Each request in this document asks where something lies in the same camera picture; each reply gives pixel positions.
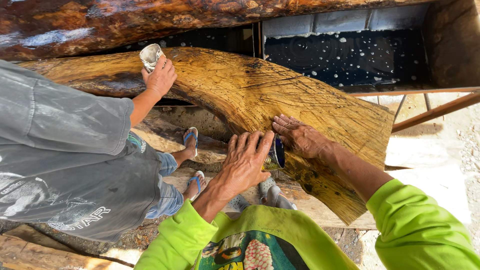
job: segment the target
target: metal can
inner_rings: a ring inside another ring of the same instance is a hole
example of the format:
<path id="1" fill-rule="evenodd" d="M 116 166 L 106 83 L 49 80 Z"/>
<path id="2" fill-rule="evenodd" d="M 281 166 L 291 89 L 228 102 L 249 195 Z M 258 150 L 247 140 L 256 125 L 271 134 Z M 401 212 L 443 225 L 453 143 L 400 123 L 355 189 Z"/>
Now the metal can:
<path id="1" fill-rule="evenodd" d="M 262 171 L 270 172 L 285 167 L 285 149 L 279 134 L 275 134 L 272 146 L 262 166 Z"/>

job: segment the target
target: dark liquid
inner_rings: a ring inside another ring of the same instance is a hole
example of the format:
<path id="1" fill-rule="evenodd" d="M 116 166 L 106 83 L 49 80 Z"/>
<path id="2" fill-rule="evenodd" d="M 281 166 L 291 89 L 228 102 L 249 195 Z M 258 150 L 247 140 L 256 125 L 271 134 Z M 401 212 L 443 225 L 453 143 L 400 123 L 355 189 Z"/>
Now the dark liquid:
<path id="1" fill-rule="evenodd" d="M 267 61 L 332 86 L 430 81 L 420 30 L 271 37 L 265 55 Z"/>

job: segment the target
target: jeans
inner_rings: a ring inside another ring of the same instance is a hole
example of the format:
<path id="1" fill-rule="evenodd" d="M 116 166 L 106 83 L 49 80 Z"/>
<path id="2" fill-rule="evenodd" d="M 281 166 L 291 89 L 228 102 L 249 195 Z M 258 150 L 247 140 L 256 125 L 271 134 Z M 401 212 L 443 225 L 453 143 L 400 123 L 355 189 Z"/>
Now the jeans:
<path id="1" fill-rule="evenodd" d="M 160 170 L 158 171 L 158 188 L 160 189 L 160 200 L 158 203 L 150 208 L 145 218 L 155 219 L 162 215 L 172 216 L 183 205 L 183 195 L 172 184 L 167 184 L 163 181 L 163 177 L 169 176 L 174 172 L 178 165 L 175 158 L 170 153 L 157 152 L 157 155 L 162 162 Z"/>

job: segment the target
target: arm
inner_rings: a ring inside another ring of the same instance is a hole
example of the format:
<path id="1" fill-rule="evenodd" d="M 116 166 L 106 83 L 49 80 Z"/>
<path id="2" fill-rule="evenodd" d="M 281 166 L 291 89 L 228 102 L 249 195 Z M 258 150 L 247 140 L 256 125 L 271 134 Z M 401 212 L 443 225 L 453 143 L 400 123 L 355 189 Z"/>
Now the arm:
<path id="1" fill-rule="evenodd" d="M 142 76 L 147 89 L 132 99 L 131 127 L 138 125 L 147 116 L 148 112 L 170 90 L 173 82 L 177 79 L 172 61 L 167 60 L 164 55 L 160 56 L 152 73 L 148 73 L 145 68 L 142 68 Z"/>
<path id="2" fill-rule="evenodd" d="M 375 248 L 388 269 L 480 269 L 468 231 L 433 198 L 293 117 L 274 121 L 288 147 L 305 158 L 324 160 L 367 202 L 382 233 Z"/>
<path id="3" fill-rule="evenodd" d="M 174 216 L 160 224 L 158 237 L 142 254 L 136 270 L 192 267 L 218 229 L 213 221 L 217 213 L 237 194 L 270 176 L 261 169 L 274 133 L 267 132 L 257 147 L 261 134 L 255 131 L 233 135 L 222 170 L 191 204 L 187 200 Z"/>

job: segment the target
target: hand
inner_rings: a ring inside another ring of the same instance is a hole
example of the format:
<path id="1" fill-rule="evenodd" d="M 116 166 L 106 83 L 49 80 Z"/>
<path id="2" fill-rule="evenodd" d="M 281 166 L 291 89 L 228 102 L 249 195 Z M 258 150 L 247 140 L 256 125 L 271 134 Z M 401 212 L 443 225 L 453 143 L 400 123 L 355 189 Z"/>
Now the hand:
<path id="1" fill-rule="evenodd" d="M 283 143 L 295 154 L 304 158 L 320 158 L 322 150 L 332 143 L 313 127 L 283 114 L 273 118 L 275 129 Z"/>
<path id="2" fill-rule="evenodd" d="M 177 74 L 175 73 L 175 67 L 172 61 L 170 59 L 167 60 L 165 55 L 162 55 L 160 59 L 158 59 L 152 73 L 148 73 L 145 68 L 142 68 L 142 77 L 144 78 L 147 89 L 155 91 L 161 98 L 168 93 L 173 82 L 177 79 Z"/>
<path id="3" fill-rule="evenodd" d="M 265 133 L 257 147 L 261 135 L 262 132 L 257 130 L 251 134 L 233 135 L 230 139 L 227 158 L 215 177 L 228 200 L 270 177 L 269 172 L 262 172 L 262 165 L 275 134 L 272 131 Z"/>

